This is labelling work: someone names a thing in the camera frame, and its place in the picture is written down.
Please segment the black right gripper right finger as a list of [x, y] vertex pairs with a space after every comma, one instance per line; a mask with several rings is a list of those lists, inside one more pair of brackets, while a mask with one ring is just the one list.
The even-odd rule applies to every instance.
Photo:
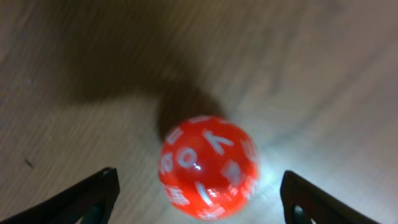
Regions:
[[291, 170], [284, 172], [280, 197], [287, 224], [378, 224]]

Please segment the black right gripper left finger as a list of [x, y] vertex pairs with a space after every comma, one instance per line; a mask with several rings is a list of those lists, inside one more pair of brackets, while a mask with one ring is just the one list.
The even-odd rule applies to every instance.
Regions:
[[1, 224], [107, 224], [120, 193], [117, 169], [106, 167]]

